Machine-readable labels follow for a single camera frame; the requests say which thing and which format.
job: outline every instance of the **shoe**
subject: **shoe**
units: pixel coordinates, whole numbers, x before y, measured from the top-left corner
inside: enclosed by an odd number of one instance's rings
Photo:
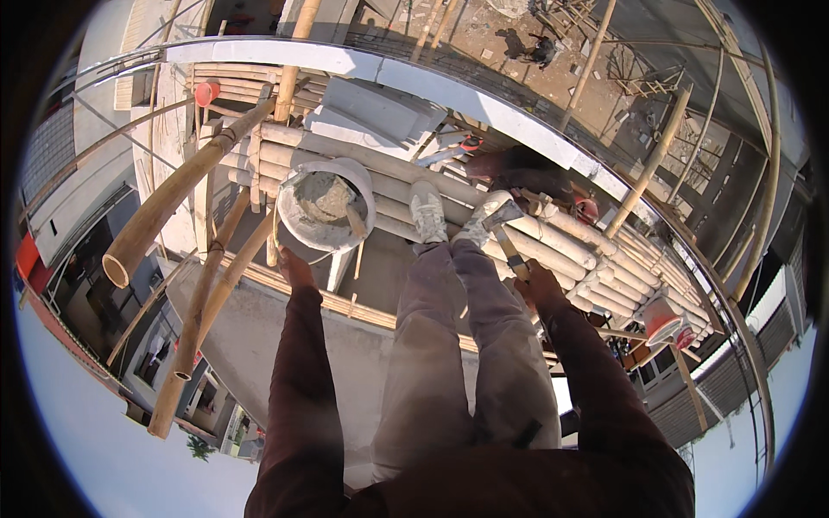
[[[414,220],[420,238],[424,243],[449,241],[446,236],[444,204],[440,201],[440,192],[432,182],[418,180],[412,184],[409,211]]]
[[[472,213],[472,217],[463,226],[463,228],[452,238],[454,243],[457,240],[470,240],[478,246],[483,246],[489,241],[489,231],[483,228],[484,221],[487,216],[498,210],[507,200],[511,200],[512,195],[508,191],[495,191]]]

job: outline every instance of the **white wall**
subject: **white wall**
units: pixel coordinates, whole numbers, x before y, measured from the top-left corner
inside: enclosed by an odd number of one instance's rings
[[[86,29],[78,70],[119,53],[132,5],[133,0],[110,0],[100,4]],[[84,81],[89,79],[81,78],[75,87],[81,87]],[[118,126],[129,122],[129,112],[113,110],[113,81],[91,86],[79,96]],[[110,126],[78,103],[75,103],[74,119],[75,153],[82,152],[112,131]],[[44,263],[49,264],[72,231],[112,196],[124,181],[133,182],[132,178],[132,146],[126,138],[116,138],[79,163],[78,170],[32,215],[35,243]],[[56,235],[52,232],[50,221],[55,225]]]

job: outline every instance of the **sneaker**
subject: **sneaker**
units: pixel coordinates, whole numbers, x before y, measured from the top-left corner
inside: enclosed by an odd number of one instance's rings
[[[424,243],[448,241],[444,205],[440,201],[440,192],[432,182],[418,180],[412,184],[409,210],[420,238]]]
[[[483,228],[484,221],[487,216],[498,210],[507,200],[511,200],[512,195],[508,191],[495,191],[472,213],[472,217],[463,226],[463,228],[452,238],[454,243],[457,240],[470,240],[478,246],[483,246],[489,241],[490,233]]]

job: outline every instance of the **red bucket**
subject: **red bucket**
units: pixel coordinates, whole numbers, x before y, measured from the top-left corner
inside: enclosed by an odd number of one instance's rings
[[[663,297],[657,298],[642,310],[642,319],[645,321],[647,339],[651,343],[667,340],[682,325],[682,319],[671,310]]]
[[[199,83],[196,85],[196,104],[205,108],[219,96],[221,85],[214,82]]]

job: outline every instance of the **construction site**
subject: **construction site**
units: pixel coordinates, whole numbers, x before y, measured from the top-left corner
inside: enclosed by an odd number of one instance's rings
[[[808,325],[814,195],[793,96],[730,0],[111,0],[61,73],[17,267],[159,440],[179,426],[261,457],[283,245],[322,293],[344,482],[369,486],[426,180],[449,238],[511,194],[521,214],[482,251],[509,284],[515,257],[554,273],[673,448],[748,401],[754,468],[772,466],[768,371]],[[449,292],[474,409],[478,346]],[[577,413],[560,419],[575,448]]]

